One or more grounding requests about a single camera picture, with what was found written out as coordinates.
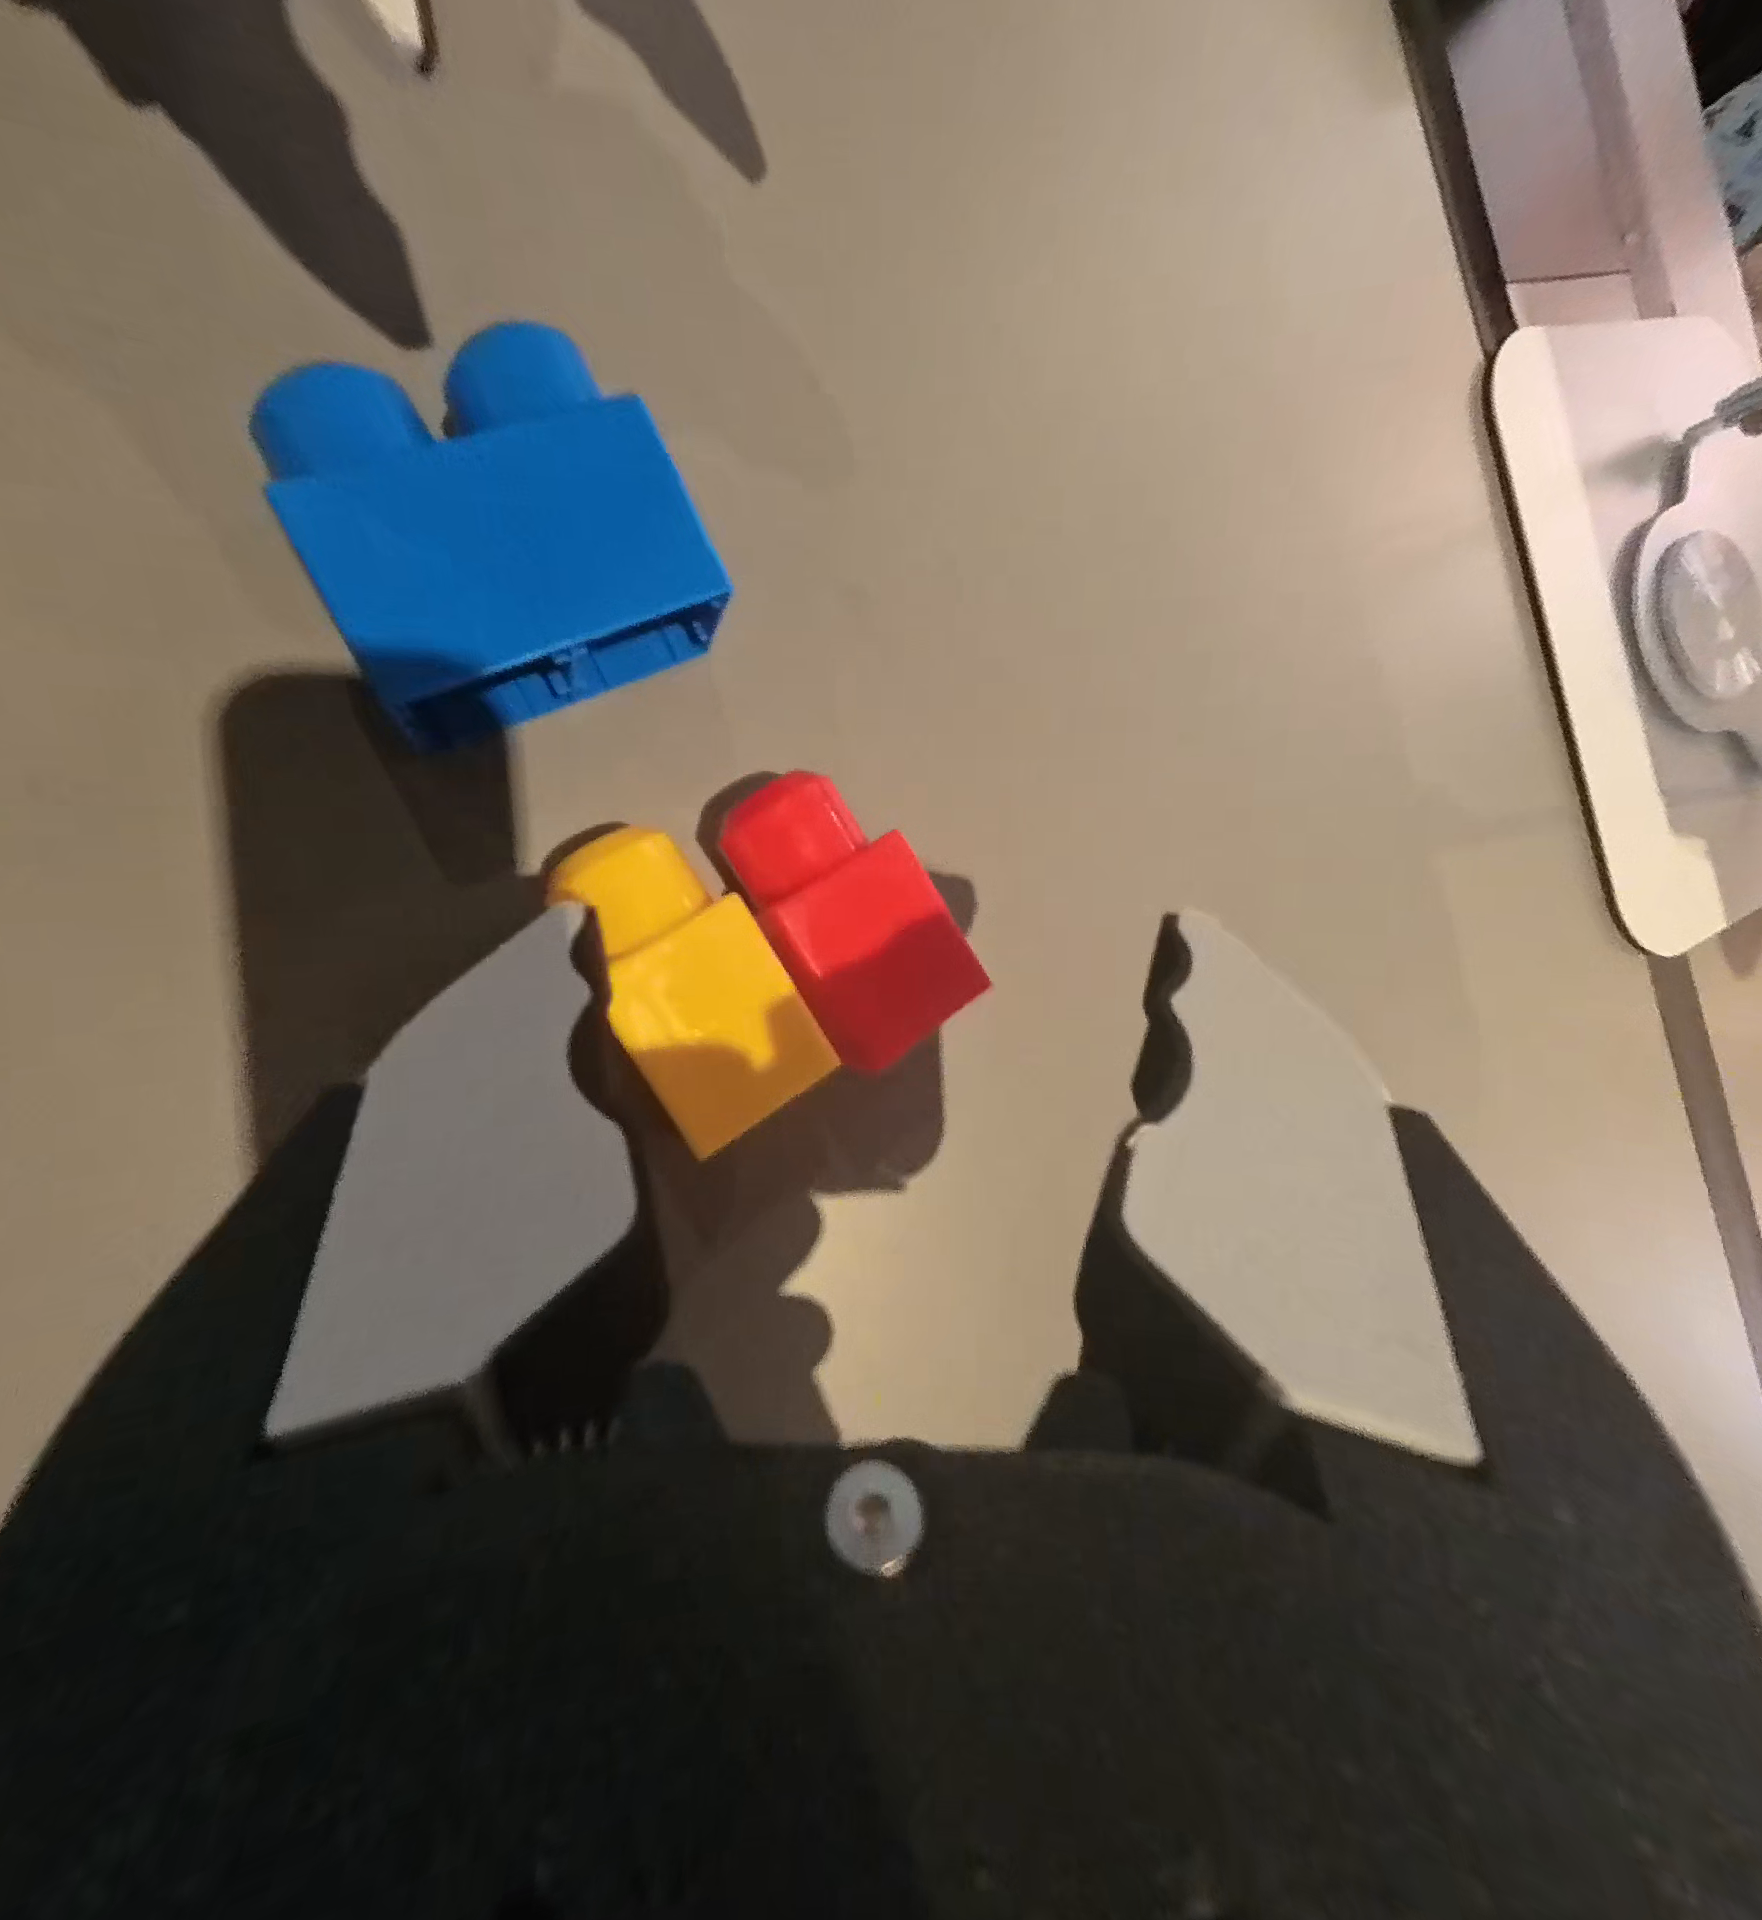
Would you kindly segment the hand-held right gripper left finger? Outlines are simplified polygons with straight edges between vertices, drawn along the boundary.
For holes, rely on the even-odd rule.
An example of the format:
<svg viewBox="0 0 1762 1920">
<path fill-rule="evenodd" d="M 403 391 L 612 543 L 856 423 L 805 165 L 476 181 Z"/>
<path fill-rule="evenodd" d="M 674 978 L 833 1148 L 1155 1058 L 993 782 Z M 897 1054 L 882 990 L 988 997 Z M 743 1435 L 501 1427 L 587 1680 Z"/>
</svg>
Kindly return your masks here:
<svg viewBox="0 0 1762 1920">
<path fill-rule="evenodd" d="M 560 904 L 363 1074 L 270 1442 L 453 1413 L 488 1447 L 605 1435 L 665 1331 L 650 1173 L 603 1099 L 600 934 Z"/>
</svg>

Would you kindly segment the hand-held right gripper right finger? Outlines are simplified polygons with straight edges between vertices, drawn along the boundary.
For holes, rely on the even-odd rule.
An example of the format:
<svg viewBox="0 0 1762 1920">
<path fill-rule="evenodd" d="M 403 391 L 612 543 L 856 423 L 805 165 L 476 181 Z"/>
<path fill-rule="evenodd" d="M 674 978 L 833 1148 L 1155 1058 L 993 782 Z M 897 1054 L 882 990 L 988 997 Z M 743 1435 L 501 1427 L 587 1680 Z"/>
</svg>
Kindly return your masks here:
<svg viewBox="0 0 1762 1920">
<path fill-rule="evenodd" d="M 1286 1472 L 1330 1430 L 1478 1472 L 1394 1105 L 1350 1031 L 1218 917 L 1180 909 L 1155 929 L 1129 1095 L 1077 1331 L 1132 1447 Z"/>
</svg>

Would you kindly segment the small yellow mega block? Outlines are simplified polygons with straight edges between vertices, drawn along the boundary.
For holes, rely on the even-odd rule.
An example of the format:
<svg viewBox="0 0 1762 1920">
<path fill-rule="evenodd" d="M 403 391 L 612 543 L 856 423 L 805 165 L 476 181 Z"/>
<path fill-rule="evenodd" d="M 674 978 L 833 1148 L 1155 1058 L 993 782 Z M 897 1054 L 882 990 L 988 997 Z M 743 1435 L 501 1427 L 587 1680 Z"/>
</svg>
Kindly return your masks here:
<svg viewBox="0 0 1762 1920">
<path fill-rule="evenodd" d="M 842 1073 L 749 904 L 713 894 L 667 833 L 587 840 L 555 861 L 547 900 L 590 912 L 609 1031 L 693 1160 Z"/>
</svg>

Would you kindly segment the small red mega block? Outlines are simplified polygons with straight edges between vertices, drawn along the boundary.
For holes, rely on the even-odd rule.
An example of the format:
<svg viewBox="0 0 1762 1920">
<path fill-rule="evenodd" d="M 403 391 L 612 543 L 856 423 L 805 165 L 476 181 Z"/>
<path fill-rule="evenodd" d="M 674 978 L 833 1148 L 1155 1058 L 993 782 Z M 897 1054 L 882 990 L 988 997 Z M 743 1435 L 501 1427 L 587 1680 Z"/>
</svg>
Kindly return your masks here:
<svg viewBox="0 0 1762 1920">
<path fill-rule="evenodd" d="M 718 843 L 845 1068 L 891 1073 L 988 992 L 914 846 L 897 829 L 868 836 L 821 774 L 757 788 L 724 814 Z"/>
</svg>

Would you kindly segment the blue mega block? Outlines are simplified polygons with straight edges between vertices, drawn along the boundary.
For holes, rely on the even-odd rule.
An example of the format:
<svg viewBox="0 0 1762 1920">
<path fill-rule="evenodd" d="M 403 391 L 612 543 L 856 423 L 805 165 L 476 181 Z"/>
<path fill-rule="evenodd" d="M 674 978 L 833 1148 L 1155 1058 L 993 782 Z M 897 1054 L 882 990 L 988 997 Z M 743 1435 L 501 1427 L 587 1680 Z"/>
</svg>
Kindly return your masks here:
<svg viewBox="0 0 1762 1920">
<path fill-rule="evenodd" d="M 373 704 L 419 754 L 700 660 L 735 588 L 652 409 L 555 326 L 488 326 L 441 429 L 359 363 L 252 408 L 278 517 Z"/>
</svg>

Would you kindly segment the white pad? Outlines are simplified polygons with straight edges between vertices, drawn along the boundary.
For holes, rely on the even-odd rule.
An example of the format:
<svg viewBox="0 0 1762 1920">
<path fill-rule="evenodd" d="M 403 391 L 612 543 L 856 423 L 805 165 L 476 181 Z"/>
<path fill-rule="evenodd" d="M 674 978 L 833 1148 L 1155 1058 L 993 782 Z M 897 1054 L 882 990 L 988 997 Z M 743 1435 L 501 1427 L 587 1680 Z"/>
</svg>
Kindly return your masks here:
<svg viewBox="0 0 1762 1920">
<path fill-rule="evenodd" d="M 1638 660 L 1628 588 L 1662 504 L 1657 386 L 1710 347 L 1714 396 L 1759 376 L 1710 319 L 1523 326 L 1489 367 L 1493 443 L 1545 667 L 1626 936 L 1681 958 L 1762 909 L 1762 781 L 1685 730 Z"/>
</svg>

